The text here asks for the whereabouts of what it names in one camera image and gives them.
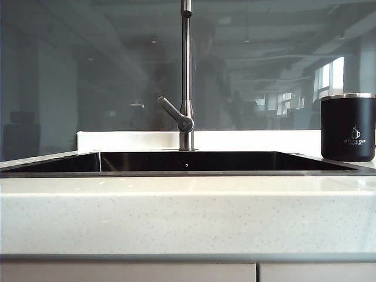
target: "black cup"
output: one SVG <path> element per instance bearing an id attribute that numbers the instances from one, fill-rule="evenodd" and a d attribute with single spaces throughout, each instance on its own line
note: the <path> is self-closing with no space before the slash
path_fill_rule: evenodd
<path id="1" fill-rule="evenodd" d="M 321 100 L 321 154 L 325 159 L 368 162 L 375 156 L 376 98 L 349 93 Z"/>

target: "cabinet door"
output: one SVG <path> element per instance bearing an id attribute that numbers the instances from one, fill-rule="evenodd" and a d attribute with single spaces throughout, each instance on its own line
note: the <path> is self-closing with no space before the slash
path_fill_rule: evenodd
<path id="1" fill-rule="evenodd" d="M 6 282 L 256 282 L 254 264 L 6 261 Z"/>
<path id="2" fill-rule="evenodd" d="M 261 264 L 260 282 L 375 282 L 373 263 Z"/>

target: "sink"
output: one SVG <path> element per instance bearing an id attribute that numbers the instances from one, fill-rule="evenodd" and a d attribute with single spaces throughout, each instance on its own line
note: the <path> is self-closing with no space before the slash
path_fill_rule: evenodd
<path id="1" fill-rule="evenodd" d="M 280 152 L 98 152 L 1 169 L 0 177 L 376 175 L 375 169 Z"/>

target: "kitchen faucet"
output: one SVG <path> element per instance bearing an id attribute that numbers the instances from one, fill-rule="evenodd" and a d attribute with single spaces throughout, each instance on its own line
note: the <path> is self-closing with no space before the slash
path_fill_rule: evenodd
<path id="1" fill-rule="evenodd" d="M 182 13 L 182 51 L 183 51 L 183 91 L 182 105 L 178 111 L 165 97 L 159 97 L 158 103 L 177 122 L 179 128 L 179 150 L 194 151 L 193 144 L 193 109 L 192 109 L 192 61 L 190 40 L 190 17 L 192 0 L 181 0 Z"/>

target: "glass partition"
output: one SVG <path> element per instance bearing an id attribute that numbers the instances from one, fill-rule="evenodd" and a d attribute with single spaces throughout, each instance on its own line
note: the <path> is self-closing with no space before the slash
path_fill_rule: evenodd
<path id="1" fill-rule="evenodd" d="M 320 98 L 376 93 L 373 0 L 192 0 L 196 130 L 320 128 Z M 173 130 L 177 0 L 2 0 L 1 160 L 76 132 Z"/>

